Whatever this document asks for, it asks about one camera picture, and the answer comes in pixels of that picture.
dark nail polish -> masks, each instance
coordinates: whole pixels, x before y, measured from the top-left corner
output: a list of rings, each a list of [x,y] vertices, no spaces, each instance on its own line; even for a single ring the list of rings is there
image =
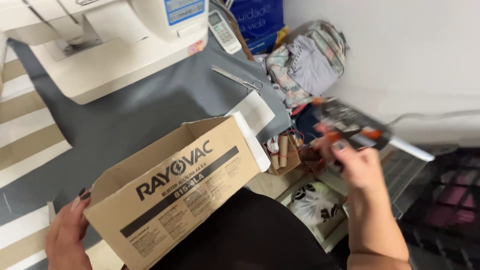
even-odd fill
[[[80,192],[78,193],[78,196],[81,196],[85,192],[85,188],[82,188]]]
[[[87,193],[83,194],[83,195],[80,197],[80,199],[81,199],[81,200],[88,199],[88,197],[90,197],[91,194],[92,194],[91,192],[87,192]]]
[[[338,141],[336,141],[332,144],[332,147],[336,148],[337,150],[342,151],[343,149],[345,149],[346,145],[345,145],[345,142],[343,140],[338,140]]]

rayovac logo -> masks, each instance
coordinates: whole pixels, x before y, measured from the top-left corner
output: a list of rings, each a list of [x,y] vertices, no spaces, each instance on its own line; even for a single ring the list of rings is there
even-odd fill
[[[211,153],[212,149],[207,149],[207,144],[210,141],[207,140],[204,142],[202,149],[200,150],[198,147],[195,148],[190,152],[190,158],[181,157],[181,159],[173,161],[169,166],[165,168],[165,174],[157,173],[152,177],[151,184],[143,183],[136,188],[138,197],[140,200],[145,200],[144,194],[152,195],[155,192],[155,189],[161,185],[166,185],[170,182],[170,174],[175,176],[181,175],[187,169],[187,164],[192,166],[198,162],[198,159],[201,157],[205,157],[208,153]]]

cardboard tube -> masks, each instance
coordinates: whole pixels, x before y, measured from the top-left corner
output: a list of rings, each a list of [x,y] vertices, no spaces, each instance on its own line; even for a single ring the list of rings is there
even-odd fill
[[[270,158],[272,159],[272,165],[275,170],[280,169],[280,165],[278,164],[278,156],[274,154],[270,154]]]
[[[281,168],[287,166],[287,154],[288,154],[288,136],[281,136],[279,139],[279,165]]]

black stripe on box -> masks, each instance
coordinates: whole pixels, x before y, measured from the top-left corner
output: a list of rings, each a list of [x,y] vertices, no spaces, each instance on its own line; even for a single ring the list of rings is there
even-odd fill
[[[134,221],[132,221],[130,224],[125,226],[123,229],[120,230],[123,236],[125,238],[129,237],[130,235],[134,234],[138,229],[140,229],[142,226],[147,224],[150,220],[152,220],[154,217],[156,217],[158,214],[160,214],[163,210],[165,210],[168,206],[170,206],[172,203],[180,199],[185,193],[187,193],[189,190],[191,190],[194,186],[199,184],[201,181],[203,181],[207,176],[209,176],[211,173],[213,173],[216,169],[220,168],[223,164],[225,164],[227,161],[229,161],[232,157],[237,155],[239,152],[238,148],[234,146],[232,149],[227,151],[225,154],[223,154],[221,157],[216,159],[212,164],[206,166],[203,170],[198,172],[196,175],[192,176],[189,180],[187,180],[183,185],[175,189],[170,193],[170,195],[166,196],[163,200],[161,200],[159,203],[155,204],[152,208],[147,210],[144,214],[142,214],[140,217],[136,218]],[[183,192],[179,197],[175,197],[175,192],[182,190]]]

fingernail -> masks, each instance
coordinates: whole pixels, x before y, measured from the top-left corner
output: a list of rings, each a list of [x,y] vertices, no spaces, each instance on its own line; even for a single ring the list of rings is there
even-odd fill
[[[79,203],[80,203],[80,197],[77,196],[77,198],[75,198],[75,200],[72,203],[72,208],[70,208],[70,211],[75,210],[75,208],[77,208]]]
[[[92,194],[91,192],[87,192],[87,193],[83,194],[83,195],[80,197],[80,199],[81,199],[81,200],[85,200],[85,199],[89,198],[91,194]]]
[[[78,193],[78,196],[81,196],[85,192],[85,188],[82,188],[80,192]]]
[[[332,147],[335,148],[338,151],[342,151],[343,149],[345,149],[345,147],[347,147],[347,144],[348,144],[348,142],[346,140],[340,139],[340,140],[337,140],[336,142],[334,142],[332,144]]]

